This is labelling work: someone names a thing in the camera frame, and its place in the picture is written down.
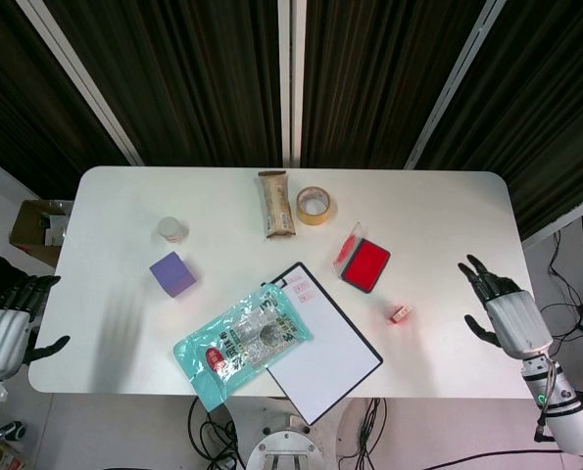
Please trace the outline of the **right grey-black robot hand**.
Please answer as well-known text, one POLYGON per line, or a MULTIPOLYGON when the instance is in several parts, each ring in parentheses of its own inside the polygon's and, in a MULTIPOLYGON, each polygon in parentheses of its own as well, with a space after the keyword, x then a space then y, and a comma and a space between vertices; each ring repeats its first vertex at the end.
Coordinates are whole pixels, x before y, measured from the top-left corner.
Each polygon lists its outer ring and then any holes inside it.
POLYGON ((501 348, 509 357, 528 360, 547 355, 553 337, 534 298, 512 279, 489 271, 475 256, 467 255, 472 265, 458 264, 482 304, 493 327, 485 330, 470 314, 463 319, 481 341, 501 348))

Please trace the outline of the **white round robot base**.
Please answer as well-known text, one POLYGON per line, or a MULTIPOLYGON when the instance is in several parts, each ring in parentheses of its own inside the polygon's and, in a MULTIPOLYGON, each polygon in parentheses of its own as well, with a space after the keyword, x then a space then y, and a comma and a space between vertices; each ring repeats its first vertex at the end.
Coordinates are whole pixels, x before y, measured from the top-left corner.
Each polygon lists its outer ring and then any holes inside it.
POLYGON ((288 399, 258 399, 238 432, 245 470, 326 470, 323 438, 288 399))

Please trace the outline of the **red ink pad clear lid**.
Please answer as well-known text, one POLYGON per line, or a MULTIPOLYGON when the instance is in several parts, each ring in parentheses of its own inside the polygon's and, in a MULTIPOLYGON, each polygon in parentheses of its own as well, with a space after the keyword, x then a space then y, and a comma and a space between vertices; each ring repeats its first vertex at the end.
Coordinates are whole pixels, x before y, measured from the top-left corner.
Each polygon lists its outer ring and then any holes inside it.
POLYGON ((369 241, 357 222, 333 262, 338 277, 363 293, 373 291, 391 254, 369 241))

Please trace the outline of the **brown cardboard box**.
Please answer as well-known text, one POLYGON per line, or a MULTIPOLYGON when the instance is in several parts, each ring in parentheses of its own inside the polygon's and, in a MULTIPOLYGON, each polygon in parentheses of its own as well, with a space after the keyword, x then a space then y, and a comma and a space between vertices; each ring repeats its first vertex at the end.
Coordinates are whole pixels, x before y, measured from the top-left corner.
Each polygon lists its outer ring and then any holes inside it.
POLYGON ((73 201, 25 200, 9 242, 27 255, 56 267, 64 244, 73 201))

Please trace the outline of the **colourful printed small box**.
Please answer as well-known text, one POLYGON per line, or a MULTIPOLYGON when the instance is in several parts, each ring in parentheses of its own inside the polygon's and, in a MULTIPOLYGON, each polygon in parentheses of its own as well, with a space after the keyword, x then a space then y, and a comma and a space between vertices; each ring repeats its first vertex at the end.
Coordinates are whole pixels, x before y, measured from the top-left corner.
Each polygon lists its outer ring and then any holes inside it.
POLYGON ((3 440, 0 440, 0 470, 27 470, 25 457, 3 440))

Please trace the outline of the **purple cube block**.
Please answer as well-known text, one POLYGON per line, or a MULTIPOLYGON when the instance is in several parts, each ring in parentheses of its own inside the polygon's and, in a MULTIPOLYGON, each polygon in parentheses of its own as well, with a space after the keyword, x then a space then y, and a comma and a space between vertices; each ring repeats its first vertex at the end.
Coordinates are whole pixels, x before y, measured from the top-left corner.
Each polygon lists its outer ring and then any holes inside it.
POLYGON ((196 277, 176 252, 170 252, 149 267, 160 287, 172 298, 196 283, 196 277))

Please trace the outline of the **small white jar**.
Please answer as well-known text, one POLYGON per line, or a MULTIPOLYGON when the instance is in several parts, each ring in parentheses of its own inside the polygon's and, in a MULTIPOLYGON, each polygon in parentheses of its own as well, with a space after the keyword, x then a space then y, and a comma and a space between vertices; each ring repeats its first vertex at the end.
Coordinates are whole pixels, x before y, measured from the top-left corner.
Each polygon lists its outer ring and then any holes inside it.
POLYGON ((162 218, 157 224, 157 231, 169 243, 178 243, 187 235, 187 229, 172 216, 162 218))

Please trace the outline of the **yellow tape roll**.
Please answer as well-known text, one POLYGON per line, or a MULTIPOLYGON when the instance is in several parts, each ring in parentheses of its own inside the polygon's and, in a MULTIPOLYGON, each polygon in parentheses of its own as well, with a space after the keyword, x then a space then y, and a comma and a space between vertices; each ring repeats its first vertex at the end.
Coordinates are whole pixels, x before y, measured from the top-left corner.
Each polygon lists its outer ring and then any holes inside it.
POLYGON ((332 199, 320 187, 305 187, 297 194, 296 213, 299 220, 306 225, 321 225, 331 217, 332 199))

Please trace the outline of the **teal cleaning cloth package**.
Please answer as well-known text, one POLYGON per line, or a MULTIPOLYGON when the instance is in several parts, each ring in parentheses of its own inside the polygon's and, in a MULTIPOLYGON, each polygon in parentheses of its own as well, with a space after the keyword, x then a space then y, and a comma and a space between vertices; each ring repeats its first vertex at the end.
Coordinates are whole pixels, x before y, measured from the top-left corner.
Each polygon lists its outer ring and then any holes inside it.
POLYGON ((312 333, 281 288, 266 283, 174 345, 173 356, 207 411, 312 333))

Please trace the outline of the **brown wrapped snack bar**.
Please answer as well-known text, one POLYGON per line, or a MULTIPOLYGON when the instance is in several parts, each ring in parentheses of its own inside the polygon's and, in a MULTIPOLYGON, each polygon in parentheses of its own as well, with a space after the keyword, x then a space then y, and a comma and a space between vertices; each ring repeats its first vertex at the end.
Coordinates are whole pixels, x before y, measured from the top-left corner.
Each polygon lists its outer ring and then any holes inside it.
POLYGON ((266 206, 266 237, 295 235, 284 170, 260 171, 259 180, 266 206))

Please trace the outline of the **dark pleated curtain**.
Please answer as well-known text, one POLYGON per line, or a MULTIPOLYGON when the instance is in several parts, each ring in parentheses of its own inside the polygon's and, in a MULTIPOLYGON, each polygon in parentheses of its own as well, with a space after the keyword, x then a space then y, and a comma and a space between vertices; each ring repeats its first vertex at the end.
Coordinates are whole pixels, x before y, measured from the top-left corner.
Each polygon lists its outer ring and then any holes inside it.
MULTIPOLYGON (((277 0, 35 0, 122 150, 16 0, 0 0, 0 166, 71 198, 98 165, 280 166, 277 0)), ((429 137, 485 0, 308 0, 300 164, 484 170, 528 237, 583 203, 583 0, 506 0, 429 137)))

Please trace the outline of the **white frame rail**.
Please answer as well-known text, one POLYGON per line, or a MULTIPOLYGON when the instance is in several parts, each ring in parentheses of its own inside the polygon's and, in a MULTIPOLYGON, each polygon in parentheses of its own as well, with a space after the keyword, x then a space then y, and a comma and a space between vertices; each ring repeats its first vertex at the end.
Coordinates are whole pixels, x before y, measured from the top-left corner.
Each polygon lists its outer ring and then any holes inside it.
POLYGON ((583 216, 583 202, 523 240, 522 249, 526 251, 536 246, 581 216, 583 216))

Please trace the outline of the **white board black frame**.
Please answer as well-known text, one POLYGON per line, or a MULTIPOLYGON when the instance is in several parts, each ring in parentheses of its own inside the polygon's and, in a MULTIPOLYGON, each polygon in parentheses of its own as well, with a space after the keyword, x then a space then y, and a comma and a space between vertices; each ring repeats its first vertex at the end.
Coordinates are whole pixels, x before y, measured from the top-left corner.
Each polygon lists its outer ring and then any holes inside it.
POLYGON ((272 280, 312 337, 267 371, 308 425, 314 425, 383 363, 361 331, 298 261, 272 280))

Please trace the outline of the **white slanted frame post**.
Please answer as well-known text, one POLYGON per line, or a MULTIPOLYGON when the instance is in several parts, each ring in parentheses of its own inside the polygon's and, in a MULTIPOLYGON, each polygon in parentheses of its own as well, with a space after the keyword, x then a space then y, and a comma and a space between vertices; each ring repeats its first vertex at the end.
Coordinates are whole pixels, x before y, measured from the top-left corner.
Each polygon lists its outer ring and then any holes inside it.
POLYGON ((438 98, 420 130, 413 148, 404 164, 404 170, 413 170, 421 159, 423 152, 439 125, 453 98, 459 90, 463 79, 475 60, 478 52, 488 37, 498 16, 503 11, 507 0, 485 0, 472 30, 470 31, 462 49, 438 95, 438 98))
POLYGON ((130 165, 144 165, 133 142, 44 0, 15 0, 74 88, 130 165))

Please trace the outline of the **white upright frame post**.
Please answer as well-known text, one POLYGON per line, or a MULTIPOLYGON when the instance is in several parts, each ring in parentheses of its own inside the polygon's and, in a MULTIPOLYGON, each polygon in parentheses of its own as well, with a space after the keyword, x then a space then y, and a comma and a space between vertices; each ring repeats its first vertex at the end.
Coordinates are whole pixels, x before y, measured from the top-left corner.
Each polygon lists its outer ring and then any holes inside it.
POLYGON ((284 167, 302 158, 308 0, 277 0, 281 149, 284 167))

